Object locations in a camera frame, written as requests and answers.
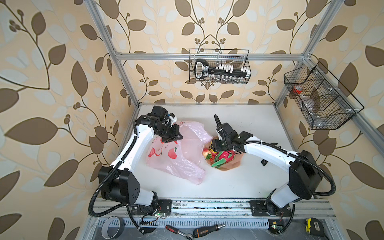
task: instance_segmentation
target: wallpaper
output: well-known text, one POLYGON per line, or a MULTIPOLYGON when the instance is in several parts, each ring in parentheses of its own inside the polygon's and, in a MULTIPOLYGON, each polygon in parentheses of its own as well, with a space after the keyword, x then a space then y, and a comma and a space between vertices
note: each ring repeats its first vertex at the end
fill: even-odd
POLYGON ((302 53, 327 0, 96 0, 122 53, 302 53))
MULTIPOLYGON (((363 103, 362 114, 382 133, 383 10, 383 1, 346 0, 312 56, 328 66, 363 103)), ((338 130, 315 131, 308 129, 289 96, 279 110, 299 151, 311 152, 316 162, 333 176, 337 190, 329 199, 346 236, 351 240, 384 239, 383 156, 352 121, 338 130)), ((327 191, 330 184, 323 179, 319 188, 327 191)))
POLYGON ((143 103, 273 103, 292 61, 250 61, 248 84, 220 84, 189 79, 185 61, 123 61, 137 99, 143 103))
POLYGON ((0 26, 0 239, 73 240, 133 106, 81 1, 0 0, 0 26))

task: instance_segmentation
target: black and orange screwdriver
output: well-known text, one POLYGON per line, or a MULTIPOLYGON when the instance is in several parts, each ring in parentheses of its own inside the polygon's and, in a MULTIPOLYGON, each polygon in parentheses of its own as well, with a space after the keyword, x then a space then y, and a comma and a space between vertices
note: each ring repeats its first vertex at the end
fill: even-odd
POLYGON ((204 237, 211 232, 219 231, 223 227, 225 227, 225 224, 216 224, 210 227, 199 227, 193 231, 193 236, 195 238, 204 237))

